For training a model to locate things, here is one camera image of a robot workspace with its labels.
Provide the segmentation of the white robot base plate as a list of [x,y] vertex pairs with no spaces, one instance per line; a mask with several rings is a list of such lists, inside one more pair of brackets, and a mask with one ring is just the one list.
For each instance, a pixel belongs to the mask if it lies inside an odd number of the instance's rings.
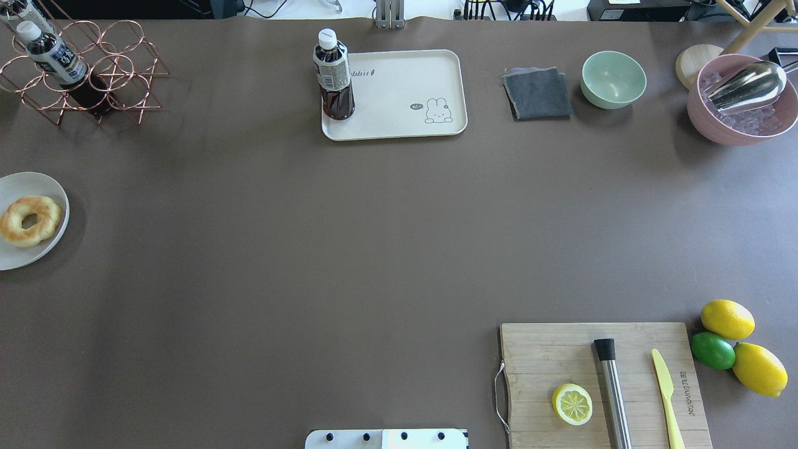
[[458,428],[386,428],[311,431],[305,448],[468,448],[468,431]]

